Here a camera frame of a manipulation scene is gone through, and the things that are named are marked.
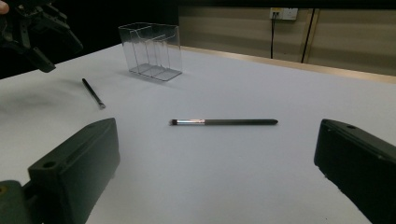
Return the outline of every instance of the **beige wall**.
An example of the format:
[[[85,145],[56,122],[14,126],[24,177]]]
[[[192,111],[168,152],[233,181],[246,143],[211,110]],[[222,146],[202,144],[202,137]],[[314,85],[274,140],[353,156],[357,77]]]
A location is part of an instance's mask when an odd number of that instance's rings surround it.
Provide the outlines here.
[[[308,9],[277,21],[274,58],[299,62]],[[270,57],[269,8],[180,7],[181,45]],[[321,10],[306,62],[396,76],[396,10]]]

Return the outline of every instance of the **wall socket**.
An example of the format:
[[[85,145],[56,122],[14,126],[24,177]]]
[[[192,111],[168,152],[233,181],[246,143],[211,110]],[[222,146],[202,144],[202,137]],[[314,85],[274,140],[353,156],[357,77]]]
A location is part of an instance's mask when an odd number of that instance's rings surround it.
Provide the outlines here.
[[[277,13],[277,20],[284,21],[295,21],[297,19],[298,8],[296,7],[271,7],[270,19],[274,17],[274,13]]]

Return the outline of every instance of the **plastic holder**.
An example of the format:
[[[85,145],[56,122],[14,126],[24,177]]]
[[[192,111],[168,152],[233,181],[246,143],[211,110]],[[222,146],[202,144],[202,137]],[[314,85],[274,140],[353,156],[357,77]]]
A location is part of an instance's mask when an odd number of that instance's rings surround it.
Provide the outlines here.
[[[161,81],[181,74],[178,26],[137,22],[119,32],[130,72]]]

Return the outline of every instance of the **silver ferrule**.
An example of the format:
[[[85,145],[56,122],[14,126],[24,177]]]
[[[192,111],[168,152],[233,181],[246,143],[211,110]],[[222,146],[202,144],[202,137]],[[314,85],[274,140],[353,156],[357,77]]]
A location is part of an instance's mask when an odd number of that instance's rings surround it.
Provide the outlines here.
[[[204,119],[178,119],[177,125],[205,125]]]

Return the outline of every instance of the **table surface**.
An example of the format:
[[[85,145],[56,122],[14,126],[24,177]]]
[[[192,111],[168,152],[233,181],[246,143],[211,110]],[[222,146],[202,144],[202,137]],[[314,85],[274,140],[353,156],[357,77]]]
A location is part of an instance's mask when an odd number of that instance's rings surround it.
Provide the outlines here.
[[[394,84],[191,49],[182,62],[183,74],[168,82],[138,77],[117,45],[49,74],[1,80],[0,179],[25,184],[35,161],[84,126],[115,118],[120,167],[87,223],[370,223],[315,166],[318,130],[335,119],[396,145]],[[169,119],[279,123],[180,127]]]

